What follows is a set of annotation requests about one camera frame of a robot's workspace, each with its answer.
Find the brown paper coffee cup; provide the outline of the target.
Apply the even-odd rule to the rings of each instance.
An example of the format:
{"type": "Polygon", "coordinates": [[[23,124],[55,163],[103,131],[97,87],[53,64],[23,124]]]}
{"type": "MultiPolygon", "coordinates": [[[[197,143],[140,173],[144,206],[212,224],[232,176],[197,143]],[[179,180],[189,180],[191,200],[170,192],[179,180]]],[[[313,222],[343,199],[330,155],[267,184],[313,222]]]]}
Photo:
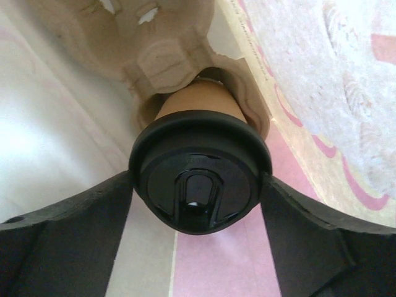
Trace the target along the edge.
{"type": "Polygon", "coordinates": [[[207,79],[195,80],[187,87],[171,94],[155,119],[190,110],[215,111],[247,123],[241,108],[228,89],[219,82],[207,79]]]}

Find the black cup lid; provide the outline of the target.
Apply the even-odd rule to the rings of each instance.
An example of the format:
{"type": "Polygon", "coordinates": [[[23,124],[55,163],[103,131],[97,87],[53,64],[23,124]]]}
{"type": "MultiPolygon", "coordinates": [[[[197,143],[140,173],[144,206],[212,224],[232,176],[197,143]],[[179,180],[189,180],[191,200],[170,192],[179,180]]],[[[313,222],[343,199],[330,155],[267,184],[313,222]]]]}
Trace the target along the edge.
{"type": "Polygon", "coordinates": [[[259,203],[272,162],[262,137],[242,120],[189,110],[149,124],[132,147],[129,169],[134,190],[159,220],[207,235],[259,203]]]}

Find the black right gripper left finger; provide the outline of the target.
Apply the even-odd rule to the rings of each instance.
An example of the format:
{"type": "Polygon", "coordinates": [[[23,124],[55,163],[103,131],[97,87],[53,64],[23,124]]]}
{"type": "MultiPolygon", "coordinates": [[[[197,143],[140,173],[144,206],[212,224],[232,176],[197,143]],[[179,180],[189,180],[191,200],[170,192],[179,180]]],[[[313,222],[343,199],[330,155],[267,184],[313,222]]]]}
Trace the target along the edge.
{"type": "Polygon", "coordinates": [[[1,296],[105,296],[131,199],[124,171],[1,223],[1,296]]]}

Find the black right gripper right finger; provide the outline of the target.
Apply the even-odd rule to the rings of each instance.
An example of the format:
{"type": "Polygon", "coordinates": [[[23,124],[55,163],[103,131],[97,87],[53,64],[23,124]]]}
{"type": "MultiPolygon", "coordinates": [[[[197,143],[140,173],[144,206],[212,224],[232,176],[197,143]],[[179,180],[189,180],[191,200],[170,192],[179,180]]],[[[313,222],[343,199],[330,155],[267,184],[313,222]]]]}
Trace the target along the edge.
{"type": "Polygon", "coordinates": [[[264,175],[261,207],[282,296],[395,296],[395,228],[264,175]]]}

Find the cream cakes paper bag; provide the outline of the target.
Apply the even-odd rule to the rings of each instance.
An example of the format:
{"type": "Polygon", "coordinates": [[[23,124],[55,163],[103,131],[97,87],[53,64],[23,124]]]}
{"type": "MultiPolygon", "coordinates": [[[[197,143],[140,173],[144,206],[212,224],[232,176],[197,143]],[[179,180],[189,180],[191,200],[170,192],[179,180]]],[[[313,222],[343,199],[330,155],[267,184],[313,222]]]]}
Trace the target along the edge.
{"type": "MultiPolygon", "coordinates": [[[[32,2],[1,2],[1,223],[124,171],[132,179],[137,137],[178,91],[153,96],[141,127],[126,84],[78,63],[32,2]]],[[[270,113],[266,136],[247,121],[269,150],[266,175],[395,228],[395,2],[216,2],[270,113]]],[[[189,235],[159,220],[132,182],[105,296],[282,296],[261,195],[229,227],[189,235]]]]}

